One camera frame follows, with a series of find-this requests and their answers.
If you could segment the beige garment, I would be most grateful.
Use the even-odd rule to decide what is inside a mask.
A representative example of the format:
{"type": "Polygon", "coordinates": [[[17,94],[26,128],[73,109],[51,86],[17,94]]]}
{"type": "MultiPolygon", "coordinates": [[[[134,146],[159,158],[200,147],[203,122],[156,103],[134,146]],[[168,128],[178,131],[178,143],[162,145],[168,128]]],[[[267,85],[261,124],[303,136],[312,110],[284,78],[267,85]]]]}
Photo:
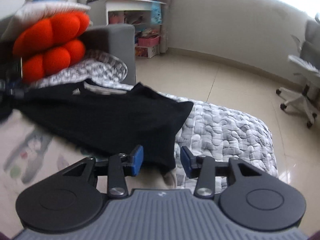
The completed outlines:
{"type": "Polygon", "coordinates": [[[177,187],[177,175],[176,168],[167,172],[162,176],[163,185],[162,188],[166,190],[175,189],[177,187]]]}

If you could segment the black t-shirt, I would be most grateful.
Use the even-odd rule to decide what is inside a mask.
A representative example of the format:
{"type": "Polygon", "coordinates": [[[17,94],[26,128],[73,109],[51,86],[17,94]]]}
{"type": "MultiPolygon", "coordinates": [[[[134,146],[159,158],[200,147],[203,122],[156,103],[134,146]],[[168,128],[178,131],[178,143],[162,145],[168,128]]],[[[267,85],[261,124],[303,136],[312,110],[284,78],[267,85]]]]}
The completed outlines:
{"type": "Polygon", "coordinates": [[[1,119],[14,109],[28,119],[101,157],[144,150],[143,166],[165,174],[176,166],[175,137],[193,109],[136,84],[123,94],[101,94],[91,80],[1,95],[1,119]]]}

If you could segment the grey pebble-pattern quilt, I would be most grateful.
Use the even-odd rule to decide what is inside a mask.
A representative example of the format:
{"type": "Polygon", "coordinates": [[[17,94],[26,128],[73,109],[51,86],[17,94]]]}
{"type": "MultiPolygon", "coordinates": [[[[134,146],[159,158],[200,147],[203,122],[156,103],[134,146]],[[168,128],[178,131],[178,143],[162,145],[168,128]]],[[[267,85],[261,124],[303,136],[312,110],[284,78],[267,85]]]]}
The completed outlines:
{"type": "MultiPolygon", "coordinates": [[[[191,90],[198,91],[202,85],[212,88],[223,66],[212,61],[171,54],[154,56],[151,59],[136,58],[136,74],[144,85],[160,90],[165,83],[181,87],[184,77],[191,78],[191,90]]],[[[89,78],[94,83],[108,88],[129,90],[131,85],[122,83],[120,71],[107,70],[103,53],[90,53],[83,63],[70,70],[47,77],[35,83],[35,87],[76,83],[89,78]]],[[[240,158],[253,166],[277,177],[277,161],[274,155],[272,133],[260,119],[207,100],[194,101],[193,109],[181,130],[176,135],[174,156],[178,189],[195,188],[195,179],[186,177],[180,161],[180,148],[187,146],[194,154],[204,154],[217,161],[240,158]]],[[[127,177],[129,189],[163,189],[162,174],[145,168],[136,177],[127,177]]]]}

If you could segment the cartoon print bedsheet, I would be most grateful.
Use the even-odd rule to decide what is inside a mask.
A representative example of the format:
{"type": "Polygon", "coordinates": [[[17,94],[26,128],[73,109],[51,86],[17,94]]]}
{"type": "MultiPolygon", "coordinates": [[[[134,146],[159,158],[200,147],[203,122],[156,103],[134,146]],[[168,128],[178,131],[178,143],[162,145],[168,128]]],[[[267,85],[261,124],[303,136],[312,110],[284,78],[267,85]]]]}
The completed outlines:
{"type": "Polygon", "coordinates": [[[23,190],[83,157],[17,110],[1,122],[1,233],[11,238],[22,230],[15,203],[23,190]]]}

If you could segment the pink storage basket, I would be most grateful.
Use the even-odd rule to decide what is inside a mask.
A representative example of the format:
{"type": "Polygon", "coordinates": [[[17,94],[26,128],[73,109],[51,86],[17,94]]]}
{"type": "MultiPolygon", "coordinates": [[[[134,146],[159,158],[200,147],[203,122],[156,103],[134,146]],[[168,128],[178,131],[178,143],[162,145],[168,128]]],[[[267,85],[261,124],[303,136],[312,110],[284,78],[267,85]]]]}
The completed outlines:
{"type": "Polygon", "coordinates": [[[154,47],[158,45],[160,42],[160,36],[153,36],[153,37],[140,37],[138,39],[138,45],[140,47],[154,47]]]}

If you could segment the orange knot cushion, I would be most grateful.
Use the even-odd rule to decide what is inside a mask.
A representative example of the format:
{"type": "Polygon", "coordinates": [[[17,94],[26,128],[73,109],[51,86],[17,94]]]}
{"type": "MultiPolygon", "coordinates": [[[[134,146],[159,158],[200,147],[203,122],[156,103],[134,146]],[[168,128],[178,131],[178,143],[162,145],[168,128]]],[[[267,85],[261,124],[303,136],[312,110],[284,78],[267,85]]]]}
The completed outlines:
{"type": "Polygon", "coordinates": [[[79,61],[86,47],[78,37],[88,28],[84,12],[65,12],[33,24],[16,39],[12,53],[22,59],[22,81],[31,84],[79,61]]]}

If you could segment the white bookshelf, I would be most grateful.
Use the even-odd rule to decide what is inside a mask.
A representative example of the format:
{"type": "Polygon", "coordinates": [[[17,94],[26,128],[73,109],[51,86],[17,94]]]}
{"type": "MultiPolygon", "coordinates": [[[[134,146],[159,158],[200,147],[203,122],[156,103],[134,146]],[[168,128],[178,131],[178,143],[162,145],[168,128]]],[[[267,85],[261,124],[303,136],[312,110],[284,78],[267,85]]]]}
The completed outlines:
{"type": "Polygon", "coordinates": [[[135,28],[135,54],[152,58],[160,54],[160,42],[154,47],[140,47],[140,37],[160,36],[162,26],[161,5],[154,0],[106,0],[106,23],[126,23],[135,28]]]}

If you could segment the white pillow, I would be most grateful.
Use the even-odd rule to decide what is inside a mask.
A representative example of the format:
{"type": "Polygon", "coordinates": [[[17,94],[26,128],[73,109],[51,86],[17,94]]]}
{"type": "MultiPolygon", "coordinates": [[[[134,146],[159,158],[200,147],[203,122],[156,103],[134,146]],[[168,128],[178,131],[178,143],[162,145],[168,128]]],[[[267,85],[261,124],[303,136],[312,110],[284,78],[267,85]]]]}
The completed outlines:
{"type": "Polygon", "coordinates": [[[88,5],[64,0],[29,1],[25,2],[24,5],[15,12],[11,19],[27,24],[58,13],[73,11],[87,12],[90,9],[91,7],[88,5]]]}

